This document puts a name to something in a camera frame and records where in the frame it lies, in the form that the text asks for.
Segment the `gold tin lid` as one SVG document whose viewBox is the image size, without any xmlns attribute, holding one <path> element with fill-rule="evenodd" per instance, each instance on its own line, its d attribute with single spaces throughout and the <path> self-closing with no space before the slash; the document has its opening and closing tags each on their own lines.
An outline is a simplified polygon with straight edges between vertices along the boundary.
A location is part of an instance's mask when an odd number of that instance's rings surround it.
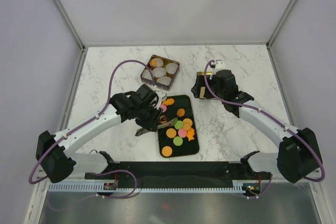
<svg viewBox="0 0 336 224">
<path fill-rule="evenodd" d="M 205 80 L 205 73 L 203 71 L 197 72 L 196 74 L 196 97 L 199 99 L 215 99 L 215 97 L 208 90 Z"/>
</svg>

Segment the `orange round cookie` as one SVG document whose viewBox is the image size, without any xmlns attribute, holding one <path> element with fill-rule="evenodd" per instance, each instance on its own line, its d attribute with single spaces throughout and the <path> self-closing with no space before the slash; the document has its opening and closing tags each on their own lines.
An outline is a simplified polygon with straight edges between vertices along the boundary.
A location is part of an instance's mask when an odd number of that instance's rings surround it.
<svg viewBox="0 0 336 224">
<path fill-rule="evenodd" d="M 183 108 L 178 109 L 176 115 L 178 117 L 183 117 L 185 115 L 185 110 Z"/>
</svg>

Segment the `square cookie tin box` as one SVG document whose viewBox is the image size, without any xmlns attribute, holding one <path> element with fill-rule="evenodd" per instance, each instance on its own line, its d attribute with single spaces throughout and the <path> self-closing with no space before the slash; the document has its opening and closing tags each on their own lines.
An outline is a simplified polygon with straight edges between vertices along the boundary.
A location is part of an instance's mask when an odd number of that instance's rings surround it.
<svg viewBox="0 0 336 224">
<path fill-rule="evenodd" d="M 143 83 L 156 86 L 158 89 L 170 91 L 180 70 L 178 61 L 152 55 L 140 78 Z"/>
</svg>

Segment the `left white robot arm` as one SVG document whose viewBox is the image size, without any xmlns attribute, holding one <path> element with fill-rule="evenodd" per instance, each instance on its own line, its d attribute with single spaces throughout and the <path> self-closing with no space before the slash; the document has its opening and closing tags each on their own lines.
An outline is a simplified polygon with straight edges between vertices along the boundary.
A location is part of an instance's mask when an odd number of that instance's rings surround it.
<svg viewBox="0 0 336 224">
<path fill-rule="evenodd" d="M 73 127 L 55 134 L 42 132 L 36 150 L 38 166 L 52 183 L 81 173 L 111 178 L 115 167 L 107 152 L 83 154 L 78 150 L 99 134 L 127 120 L 134 120 L 140 128 L 156 132 L 163 111 L 160 105 L 166 98 L 165 92 L 154 91 L 143 84 L 136 91 L 113 95 L 101 110 Z"/>
</svg>

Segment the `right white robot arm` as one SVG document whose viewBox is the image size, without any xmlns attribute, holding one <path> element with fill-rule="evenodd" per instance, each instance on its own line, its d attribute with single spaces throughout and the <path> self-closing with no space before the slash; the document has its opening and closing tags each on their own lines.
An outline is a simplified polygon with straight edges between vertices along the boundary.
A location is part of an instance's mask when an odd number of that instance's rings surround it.
<svg viewBox="0 0 336 224">
<path fill-rule="evenodd" d="M 244 178 L 252 179 L 261 172 L 277 173 L 296 183 L 323 167 L 315 133 L 282 122 L 264 110 L 251 95 L 238 89 L 231 71 L 220 70 L 214 77 L 198 72 L 191 92 L 196 99 L 219 100 L 226 111 L 254 126 L 277 147 L 275 153 L 254 151 L 243 156 L 240 173 Z"/>
</svg>

